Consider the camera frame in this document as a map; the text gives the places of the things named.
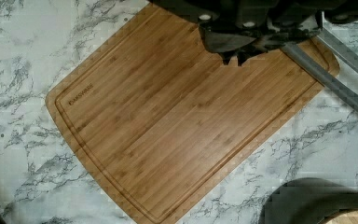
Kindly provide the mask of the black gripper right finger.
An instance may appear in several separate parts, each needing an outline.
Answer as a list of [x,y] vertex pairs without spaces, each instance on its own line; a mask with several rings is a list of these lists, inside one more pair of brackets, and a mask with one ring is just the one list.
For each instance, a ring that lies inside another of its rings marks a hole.
[[318,35],[320,31],[289,31],[272,35],[263,35],[254,42],[237,50],[238,66],[248,59],[269,51],[280,49],[287,44],[298,44]]

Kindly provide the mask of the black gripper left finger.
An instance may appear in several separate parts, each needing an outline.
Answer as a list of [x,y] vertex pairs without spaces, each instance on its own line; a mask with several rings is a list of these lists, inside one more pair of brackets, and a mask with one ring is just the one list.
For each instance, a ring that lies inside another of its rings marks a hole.
[[243,65],[251,57],[245,48],[255,41],[253,37],[219,33],[201,26],[199,31],[205,49],[218,54],[224,65],[228,65],[233,57],[237,58],[238,65]]

